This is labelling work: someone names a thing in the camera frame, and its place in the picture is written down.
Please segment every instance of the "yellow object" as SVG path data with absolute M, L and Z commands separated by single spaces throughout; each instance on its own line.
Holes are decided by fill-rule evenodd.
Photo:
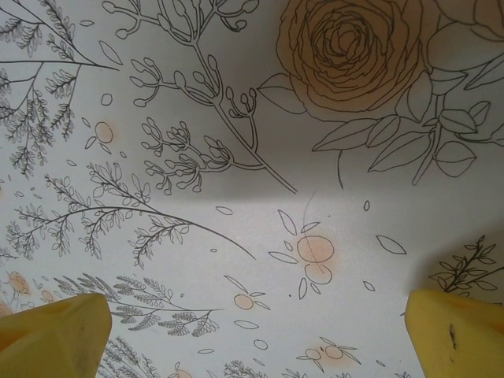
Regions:
M 406 328 L 425 378 L 502 378 L 504 309 L 437 291 L 412 291 Z
M 85 294 L 0 319 L 0 378 L 94 378 L 112 328 Z

